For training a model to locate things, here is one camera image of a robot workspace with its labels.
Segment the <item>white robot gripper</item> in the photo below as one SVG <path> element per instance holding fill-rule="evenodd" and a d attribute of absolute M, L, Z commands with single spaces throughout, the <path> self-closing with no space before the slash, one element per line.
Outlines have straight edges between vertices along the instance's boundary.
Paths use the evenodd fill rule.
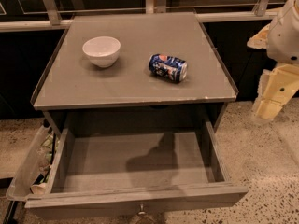
<path fill-rule="evenodd" d="M 268 57 L 278 62 L 272 71 L 263 70 L 252 107 L 256 120 L 271 121 L 299 91 L 299 0 L 288 0 L 247 46 L 267 48 Z"/>

